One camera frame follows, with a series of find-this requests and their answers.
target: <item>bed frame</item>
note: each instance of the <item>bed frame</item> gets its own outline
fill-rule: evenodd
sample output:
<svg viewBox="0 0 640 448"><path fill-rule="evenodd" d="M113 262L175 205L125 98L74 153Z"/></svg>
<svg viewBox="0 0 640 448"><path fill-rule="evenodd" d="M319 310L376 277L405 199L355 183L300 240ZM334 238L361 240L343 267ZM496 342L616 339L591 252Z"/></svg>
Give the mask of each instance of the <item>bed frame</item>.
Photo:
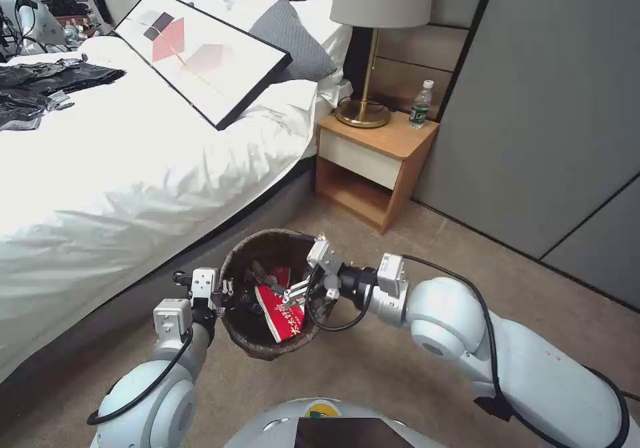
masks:
<svg viewBox="0 0 640 448"><path fill-rule="evenodd" d="M345 78L364 80L370 29L354 29L347 59ZM354 92L361 85L354 85ZM250 234L280 227L299 210L313 202L312 186L315 157L300 160L278 183L240 210L222 225L148 273L79 323L24 361L0 384L2 392L15 390L60 357L71 354L88 343L127 325L147 318L164 298L186 296L186 289L175 286L171 275L176 270L192 271L198 267L220 267L228 252Z"/></svg>

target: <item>wooden nightstand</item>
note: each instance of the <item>wooden nightstand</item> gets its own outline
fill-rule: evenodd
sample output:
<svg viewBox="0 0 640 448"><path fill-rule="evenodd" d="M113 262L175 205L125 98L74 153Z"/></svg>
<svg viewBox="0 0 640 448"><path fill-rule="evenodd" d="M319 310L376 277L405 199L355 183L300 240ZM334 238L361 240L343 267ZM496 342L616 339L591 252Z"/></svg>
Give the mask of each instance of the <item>wooden nightstand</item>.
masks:
<svg viewBox="0 0 640 448"><path fill-rule="evenodd" d="M384 233L400 213L431 148L438 124L411 129L396 111L388 125L353 128L333 115L318 122L315 192Z"/></svg>

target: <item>water bottle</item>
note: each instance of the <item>water bottle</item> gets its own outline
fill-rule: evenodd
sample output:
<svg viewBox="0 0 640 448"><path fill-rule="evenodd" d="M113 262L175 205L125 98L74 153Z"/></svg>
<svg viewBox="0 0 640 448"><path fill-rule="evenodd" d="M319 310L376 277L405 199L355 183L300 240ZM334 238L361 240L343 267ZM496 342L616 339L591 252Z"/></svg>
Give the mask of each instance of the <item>water bottle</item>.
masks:
<svg viewBox="0 0 640 448"><path fill-rule="evenodd" d="M427 120L427 112L431 108L431 89L433 88L432 80L425 80L422 84L422 91L416 96L413 102L413 108L409 115L409 123L411 128L420 129L425 125Z"/></svg>

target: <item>beige carpet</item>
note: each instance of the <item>beige carpet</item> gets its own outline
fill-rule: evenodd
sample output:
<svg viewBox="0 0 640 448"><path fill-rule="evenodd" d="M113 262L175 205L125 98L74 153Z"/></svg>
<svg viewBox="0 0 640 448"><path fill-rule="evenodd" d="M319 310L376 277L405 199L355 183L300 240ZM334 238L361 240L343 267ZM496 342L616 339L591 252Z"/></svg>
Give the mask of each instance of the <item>beige carpet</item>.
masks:
<svg viewBox="0 0 640 448"><path fill-rule="evenodd" d="M360 266L377 266L390 251L458 271L477 284L494 312L529 326L622 389L640 393L640 315L418 205L411 204L384 236L322 201L289 226L325 233L346 260ZM414 281L433 274L409 266ZM332 322L354 314L350 303L341 301ZM86 416L118 377L146 360L154 339L149 318L4 399L0 446L89 446L94 430L85 425ZM464 376L418 350L408 332L374 316L344 333L322 333L272 363L246 357L219 323L198 387L200 406L186 447L221 447L261 410L320 395L370 406L450 447L543 445L516 421L486 415L473 404ZM640 406L630 401L629 407L640 420Z"/></svg>

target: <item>wastebasket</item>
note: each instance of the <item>wastebasket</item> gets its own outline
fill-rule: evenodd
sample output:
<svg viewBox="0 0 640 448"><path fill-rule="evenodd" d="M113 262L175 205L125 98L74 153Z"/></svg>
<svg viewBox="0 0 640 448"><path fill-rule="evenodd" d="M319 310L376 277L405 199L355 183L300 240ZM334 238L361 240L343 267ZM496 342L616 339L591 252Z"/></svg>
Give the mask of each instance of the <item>wastebasket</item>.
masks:
<svg viewBox="0 0 640 448"><path fill-rule="evenodd" d="M257 261L266 272L276 267L290 268L290 285L298 283L310 272L307 254L312 246L313 238L309 236L286 229L268 229L245 238L228 254L220 272L220 283L232 280L233 296L227 302L222 322L233 342L250 357L272 361L306 345L320 331L306 315L299 335L277 343L264 314L255 309L256 282L245 279L247 268ZM333 308L333 302L324 299L316 299L312 305L320 322L326 320Z"/></svg>

